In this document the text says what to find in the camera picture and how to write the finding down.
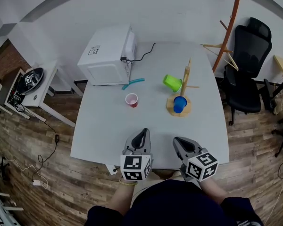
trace black sleeve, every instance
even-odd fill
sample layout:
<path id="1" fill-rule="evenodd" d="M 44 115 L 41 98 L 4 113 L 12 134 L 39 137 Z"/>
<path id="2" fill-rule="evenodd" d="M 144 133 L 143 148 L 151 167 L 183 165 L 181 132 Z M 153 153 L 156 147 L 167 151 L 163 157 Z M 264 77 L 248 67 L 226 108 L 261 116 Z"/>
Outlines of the black sleeve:
<path id="1" fill-rule="evenodd" d="M 259 224 L 263 226 L 261 219 L 255 213 L 248 198 L 225 198 L 220 206 L 223 212 L 233 218 L 238 225 Z"/>
<path id="2" fill-rule="evenodd" d="M 88 211 L 87 221 L 85 226 L 97 225 L 119 225 L 123 219 L 120 212 L 104 208 L 101 206 L 94 206 Z"/>

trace cup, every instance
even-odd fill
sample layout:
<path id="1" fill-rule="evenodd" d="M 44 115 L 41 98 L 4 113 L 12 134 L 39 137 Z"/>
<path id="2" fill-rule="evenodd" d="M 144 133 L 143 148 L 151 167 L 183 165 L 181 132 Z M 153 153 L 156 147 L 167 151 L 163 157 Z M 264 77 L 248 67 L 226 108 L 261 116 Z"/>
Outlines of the cup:
<path id="1" fill-rule="evenodd" d="M 135 108 L 137 107 L 137 95 L 134 93 L 130 93 L 126 96 L 125 101 L 128 105 L 130 105 L 131 107 Z"/>
<path id="2" fill-rule="evenodd" d="M 174 99 L 174 107 L 173 110 L 175 113 L 181 113 L 183 112 L 183 109 L 186 107 L 186 105 L 188 104 L 186 98 L 184 98 L 183 96 L 177 96 Z"/>
<path id="3" fill-rule="evenodd" d="M 163 79 L 163 83 L 176 93 L 180 90 L 183 81 L 167 74 Z"/>

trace green cup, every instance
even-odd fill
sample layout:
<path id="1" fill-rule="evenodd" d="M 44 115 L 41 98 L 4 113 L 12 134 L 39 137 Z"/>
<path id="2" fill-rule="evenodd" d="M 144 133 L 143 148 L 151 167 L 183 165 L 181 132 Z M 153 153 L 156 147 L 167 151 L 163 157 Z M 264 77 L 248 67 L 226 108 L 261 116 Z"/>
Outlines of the green cup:
<path id="1" fill-rule="evenodd" d="M 167 74 L 164 77 L 163 83 L 167 85 L 174 93 L 176 93 L 180 90 L 183 81 Z"/>

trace sticker on microwave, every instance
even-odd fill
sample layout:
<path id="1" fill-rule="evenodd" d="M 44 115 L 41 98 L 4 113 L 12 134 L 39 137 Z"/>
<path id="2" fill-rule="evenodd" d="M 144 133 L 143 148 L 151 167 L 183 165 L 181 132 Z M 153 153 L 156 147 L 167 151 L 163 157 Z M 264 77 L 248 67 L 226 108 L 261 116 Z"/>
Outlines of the sticker on microwave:
<path id="1" fill-rule="evenodd" d="M 89 51 L 88 55 L 95 55 L 95 54 L 97 54 L 99 49 L 100 49 L 100 45 L 92 46 L 90 48 L 90 51 Z"/>

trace black shirt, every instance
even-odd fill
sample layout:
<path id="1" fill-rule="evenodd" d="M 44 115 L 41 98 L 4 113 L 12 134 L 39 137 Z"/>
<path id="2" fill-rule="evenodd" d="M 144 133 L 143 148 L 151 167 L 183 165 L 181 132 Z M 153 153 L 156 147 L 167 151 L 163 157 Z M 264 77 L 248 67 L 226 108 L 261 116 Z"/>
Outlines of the black shirt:
<path id="1" fill-rule="evenodd" d="M 226 198 L 218 205 L 194 183 L 166 180 L 142 192 L 122 216 L 95 206 L 85 226 L 122 225 L 262 226 L 248 198 Z"/>

